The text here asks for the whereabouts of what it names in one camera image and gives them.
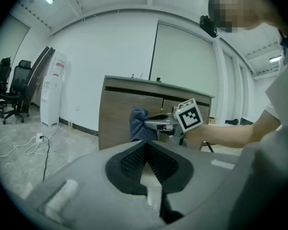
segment power strip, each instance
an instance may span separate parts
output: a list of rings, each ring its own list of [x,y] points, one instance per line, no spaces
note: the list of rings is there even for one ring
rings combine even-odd
[[[36,134],[36,143],[37,144],[41,144],[43,142],[43,138],[40,138],[41,136],[43,136],[43,133],[37,133]]]

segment wooden desk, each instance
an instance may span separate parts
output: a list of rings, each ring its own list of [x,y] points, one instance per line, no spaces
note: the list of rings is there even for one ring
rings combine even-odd
[[[170,113],[173,106],[194,98],[208,124],[211,95],[182,87],[141,79],[105,76],[99,110],[99,150],[130,142],[129,117],[134,106],[149,115]],[[200,150],[202,143],[194,147]]]

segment ceiling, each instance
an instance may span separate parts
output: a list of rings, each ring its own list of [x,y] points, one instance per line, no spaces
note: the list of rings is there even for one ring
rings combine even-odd
[[[45,0],[18,0],[18,3],[55,33],[84,17],[118,9],[166,10],[198,22],[200,15],[207,14],[208,0],[54,0],[52,4]],[[280,55],[275,28],[263,24],[226,37],[239,46],[255,73],[275,67],[269,62],[269,58]]]

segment concrete floor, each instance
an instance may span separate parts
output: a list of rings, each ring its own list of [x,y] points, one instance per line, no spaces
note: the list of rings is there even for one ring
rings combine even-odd
[[[7,124],[3,125],[0,118],[0,155],[8,154],[17,145],[28,143],[39,132],[49,138],[55,129],[56,125],[48,127],[40,122],[39,110],[34,106],[31,107],[30,117],[25,117],[24,123],[12,116],[7,119]],[[34,154],[25,155],[24,152],[30,146],[19,147],[8,157],[0,158],[1,183],[21,198],[26,198],[32,189],[43,180],[48,143],[39,145]],[[215,152],[235,155],[240,155],[242,151],[242,149],[232,149],[219,145],[214,145],[212,148]],[[50,140],[45,178],[76,158],[96,151],[98,151],[98,137],[59,123],[56,134]],[[208,147],[203,147],[202,151],[210,152]],[[146,174],[145,176],[143,177],[143,184],[149,186],[148,182],[151,182],[155,191],[158,184],[156,177],[153,174]]]

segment man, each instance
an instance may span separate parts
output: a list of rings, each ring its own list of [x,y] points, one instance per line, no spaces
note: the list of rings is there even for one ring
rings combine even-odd
[[[227,147],[243,148],[251,142],[260,141],[281,124],[288,125],[288,110],[284,110],[284,105],[281,104],[283,102],[288,106],[288,71],[284,72],[288,66],[288,26],[271,0],[209,0],[208,11],[215,25],[226,32],[237,28],[250,30],[266,23],[279,29],[282,37],[279,78],[266,91],[273,104],[266,107],[260,118],[249,126],[217,127],[204,124],[186,134],[188,144],[204,140]]]

